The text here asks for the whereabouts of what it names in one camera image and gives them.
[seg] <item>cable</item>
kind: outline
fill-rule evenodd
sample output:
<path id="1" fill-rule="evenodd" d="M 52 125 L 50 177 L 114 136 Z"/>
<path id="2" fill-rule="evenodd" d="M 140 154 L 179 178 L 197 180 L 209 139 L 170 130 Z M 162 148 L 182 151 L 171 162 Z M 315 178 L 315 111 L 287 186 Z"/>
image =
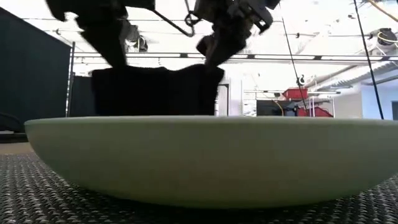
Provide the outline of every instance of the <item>cable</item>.
<path id="1" fill-rule="evenodd" d="M 377 37 L 385 42 L 390 42 L 390 43 L 394 43 L 394 45 L 398 48 L 398 40 L 389 40 L 389 39 L 385 39 L 383 37 L 380 36 L 380 34 L 383 34 L 382 32 L 379 32 L 377 34 Z"/>
<path id="2" fill-rule="evenodd" d="M 381 119 L 384 119 L 383 110 L 382 110 L 382 107 L 381 107 L 381 102 L 380 102 L 380 97 L 379 97 L 379 91 L 377 90 L 376 79 L 374 78 L 372 62 L 371 62 L 371 59 L 369 57 L 369 51 L 368 51 L 368 48 L 367 48 L 367 45 L 366 45 L 365 35 L 364 35 L 364 32 L 363 32 L 363 28 L 362 28 L 361 18 L 359 17 L 358 4 L 357 4 L 356 0 L 354 0 L 354 5 L 355 5 L 356 16 L 358 18 L 359 29 L 361 30 L 361 34 L 362 34 L 362 42 L 363 42 L 363 45 L 364 45 L 364 48 L 365 48 L 366 58 L 368 59 L 368 65 L 369 65 L 370 73 L 371 73 L 371 76 L 372 76 L 372 83 L 373 83 L 373 87 L 374 87 L 374 94 L 376 95 L 377 106 L 379 107 L 379 112 L 380 112 Z"/>
<path id="3" fill-rule="evenodd" d="M 384 10 L 383 8 L 381 8 L 379 5 L 377 5 L 376 2 L 374 2 L 373 0 L 368 0 L 372 6 L 374 6 L 376 9 L 378 9 L 379 11 L 381 11 L 382 13 L 384 13 L 386 16 L 390 17 L 392 20 L 398 22 L 398 18 L 396 18 L 395 16 L 393 16 L 392 14 L 389 14 L 386 10 Z"/>
<path id="4" fill-rule="evenodd" d="M 299 75 L 297 74 L 297 69 L 296 69 L 296 65 L 295 65 L 295 63 L 294 63 L 292 48 L 290 47 L 289 36 L 287 35 L 285 20 L 284 20 L 283 17 L 282 17 L 282 23 L 283 23 L 283 25 L 284 25 L 284 30 L 285 30 L 285 36 L 286 36 L 287 46 L 288 46 L 288 48 L 289 48 L 290 58 L 292 59 L 292 65 L 293 65 L 294 73 L 295 73 L 296 78 L 297 78 L 296 80 L 299 80 Z M 304 96 L 303 96 L 303 90 L 302 90 L 300 84 L 298 84 L 298 89 L 300 90 L 300 95 L 301 95 L 301 99 L 303 100 L 304 109 L 305 109 L 305 112 L 306 112 L 306 114 L 307 114 L 307 116 L 308 116 L 307 106 L 306 106 L 306 104 L 305 104 L 305 99 L 304 99 Z"/>
<path id="5" fill-rule="evenodd" d="M 281 105 L 276 100 L 273 100 L 273 102 L 276 103 L 276 105 L 278 105 L 278 107 L 280 108 L 280 110 L 282 112 L 282 116 L 285 116 L 284 109 L 281 107 Z"/>

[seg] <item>black rope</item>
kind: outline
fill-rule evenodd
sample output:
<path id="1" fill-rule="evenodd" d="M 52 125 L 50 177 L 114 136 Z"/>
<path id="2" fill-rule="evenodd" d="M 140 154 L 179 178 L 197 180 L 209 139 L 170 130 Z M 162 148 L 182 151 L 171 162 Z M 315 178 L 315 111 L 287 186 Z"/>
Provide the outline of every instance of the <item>black rope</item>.
<path id="1" fill-rule="evenodd" d="M 282 23 L 283 23 L 283 25 L 284 25 L 284 30 L 285 30 L 285 36 L 286 36 L 287 46 L 288 46 L 288 48 L 289 48 L 290 58 L 292 59 L 292 65 L 293 65 L 294 73 L 295 73 L 295 75 L 296 75 L 296 80 L 298 81 L 300 78 L 299 78 L 299 75 L 297 74 L 296 65 L 295 65 L 294 59 L 293 59 L 292 48 L 290 47 L 289 36 L 287 35 L 285 20 L 284 20 L 283 17 L 282 17 Z M 306 104 L 305 104 L 305 99 L 304 99 L 304 95 L 303 95 L 303 90 L 302 90 L 302 88 L 301 88 L 300 82 L 297 82 L 297 83 L 298 83 L 298 89 L 300 90 L 301 99 L 302 99 L 303 104 L 304 104 L 305 113 L 308 115 L 307 106 L 306 106 Z"/>
<path id="2" fill-rule="evenodd" d="M 373 83 L 373 87 L 374 87 L 374 93 L 376 95 L 377 106 L 379 107 L 379 112 L 380 112 L 381 119 L 384 119 L 383 110 L 382 110 L 382 107 L 381 107 L 381 102 L 380 102 L 380 97 L 379 97 L 379 91 L 377 90 L 377 83 L 376 83 L 376 79 L 374 78 L 372 62 L 371 62 L 371 59 L 369 57 L 368 47 L 366 46 L 365 34 L 363 32 L 361 19 L 359 18 L 358 4 L 357 4 L 356 0 L 354 0 L 354 5 L 355 5 L 356 16 L 358 17 L 359 28 L 361 29 L 363 46 L 365 48 L 365 53 L 366 53 L 366 57 L 368 59 L 368 65 L 369 65 L 370 73 L 371 73 L 371 76 L 372 76 L 372 83 Z"/>

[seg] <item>woven mat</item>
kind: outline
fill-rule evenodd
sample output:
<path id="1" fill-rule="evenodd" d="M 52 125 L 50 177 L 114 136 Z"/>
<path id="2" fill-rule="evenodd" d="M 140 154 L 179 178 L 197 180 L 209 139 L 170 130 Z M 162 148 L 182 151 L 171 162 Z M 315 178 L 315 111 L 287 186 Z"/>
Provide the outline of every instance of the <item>woven mat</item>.
<path id="1" fill-rule="evenodd" d="M 398 223 L 398 178 L 359 195 L 294 208 L 189 210 L 119 200 L 70 184 L 33 153 L 0 154 L 0 223 Z"/>

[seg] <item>black backdrop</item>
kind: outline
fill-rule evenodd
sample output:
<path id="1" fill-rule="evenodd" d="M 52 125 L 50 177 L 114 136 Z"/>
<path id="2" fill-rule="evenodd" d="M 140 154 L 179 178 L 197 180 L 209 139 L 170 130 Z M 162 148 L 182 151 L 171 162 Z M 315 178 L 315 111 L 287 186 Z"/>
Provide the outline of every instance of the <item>black backdrop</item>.
<path id="1" fill-rule="evenodd" d="M 96 116 L 94 94 L 91 90 L 91 77 L 75 76 L 73 78 L 70 116 Z"/>
<path id="2" fill-rule="evenodd" d="M 0 113 L 65 117 L 70 49 L 0 7 Z"/>

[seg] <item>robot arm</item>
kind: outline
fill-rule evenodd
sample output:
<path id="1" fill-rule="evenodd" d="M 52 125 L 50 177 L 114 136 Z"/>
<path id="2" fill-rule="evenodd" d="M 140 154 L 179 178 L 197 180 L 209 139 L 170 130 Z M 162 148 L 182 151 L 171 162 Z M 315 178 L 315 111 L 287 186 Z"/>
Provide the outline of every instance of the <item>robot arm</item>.
<path id="1" fill-rule="evenodd" d="M 213 33 L 197 45 L 208 67 L 217 67 L 246 47 L 253 25 L 264 32 L 273 20 L 267 7 L 280 0 L 196 0 L 185 21 L 192 27 L 200 20 L 213 23 Z M 193 36 L 155 10 L 155 0 L 47 0 L 53 16 L 65 21 L 65 13 L 78 15 L 76 21 L 89 42 L 112 67 L 126 66 L 125 40 L 131 31 L 126 7 L 148 9 L 187 36 Z"/>

